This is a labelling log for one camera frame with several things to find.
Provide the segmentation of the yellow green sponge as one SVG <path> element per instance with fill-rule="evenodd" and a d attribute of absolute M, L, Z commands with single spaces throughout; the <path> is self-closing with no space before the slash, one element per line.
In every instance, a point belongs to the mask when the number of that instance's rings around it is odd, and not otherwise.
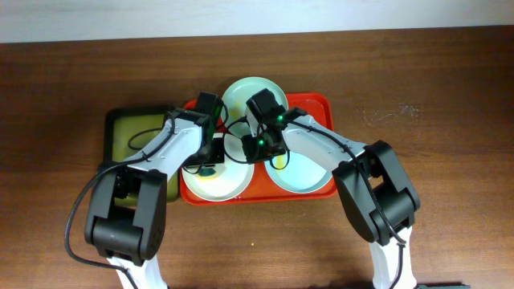
<path fill-rule="evenodd" d="M 199 177 L 216 177 L 217 172 L 214 167 L 202 168 L 198 173 Z"/>

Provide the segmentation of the white plate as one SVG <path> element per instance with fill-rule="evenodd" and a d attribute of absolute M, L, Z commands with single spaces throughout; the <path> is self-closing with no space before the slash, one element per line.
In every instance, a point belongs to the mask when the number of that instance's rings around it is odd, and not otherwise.
<path fill-rule="evenodd" d="M 215 133 L 214 138 L 222 138 L 222 133 Z M 237 161 L 245 157 L 242 141 L 238 137 L 226 134 L 223 144 L 224 149 Z M 254 165 L 233 162 L 226 155 L 222 164 L 202 166 L 201 169 L 208 167 L 216 169 L 216 177 L 199 177 L 200 170 L 197 172 L 197 169 L 192 169 L 192 173 L 182 170 L 180 194 L 183 198 L 196 197 L 201 201 L 213 202 L 228 201 L 240 195 L 249 186 L 255 170 Z"/>

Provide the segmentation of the light blue plate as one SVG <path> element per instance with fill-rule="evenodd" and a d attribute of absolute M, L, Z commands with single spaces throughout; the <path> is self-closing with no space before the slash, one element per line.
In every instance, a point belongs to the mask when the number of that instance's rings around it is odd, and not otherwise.
<path fill-rule="evenodd" d="M 291 193 L 314 193 L 327 185 L 332 174 L 299 153 L 290 152 L 264 162 L 271 180 Z"/>

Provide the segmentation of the mint green plate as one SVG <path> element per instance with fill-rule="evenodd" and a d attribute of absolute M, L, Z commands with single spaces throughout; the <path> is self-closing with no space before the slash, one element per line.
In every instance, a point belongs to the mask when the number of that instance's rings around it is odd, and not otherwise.
<path fill-rule="evenodd" d="M 226 125 L 230 125 L 240 117 L 243 117 L 247 109 L 246 102 L 264 88 L 273 93 L 279 105 L 283 105 L 286 110 L 289 109 L 287 97 L 276 83 L 262 77 L 246 77 L 234 82 L 224 92 L 222 101 L 226 105 L 228 116 L 223 112 L 221 115 L 222 121 Z"/>

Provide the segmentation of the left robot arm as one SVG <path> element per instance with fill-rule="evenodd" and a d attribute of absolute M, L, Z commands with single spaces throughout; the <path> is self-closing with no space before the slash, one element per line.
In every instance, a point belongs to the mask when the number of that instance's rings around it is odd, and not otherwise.
<path fill-rule="evenodd" d="M 85 185 L 91 193 L 86 243 L 106 260 L 124 288 L 165 288 L 157 252 L 165 233 L 168 184 L 190 159 L 207 158 L 222 105 L 175 109 L 157 135 Z"/>

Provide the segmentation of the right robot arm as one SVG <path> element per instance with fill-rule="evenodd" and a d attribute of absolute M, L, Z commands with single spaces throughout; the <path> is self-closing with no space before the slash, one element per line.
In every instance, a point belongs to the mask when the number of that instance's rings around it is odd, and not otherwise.
<path fill-rule="evenodd" d="M 349 140 L 300 108 L 247 108 L 257 152 L 303 155 L 332 174 L 345 215 L 368 242 L 376 288 L 415 288 L 410 236 L 419 196 L 392 147 Z"/>

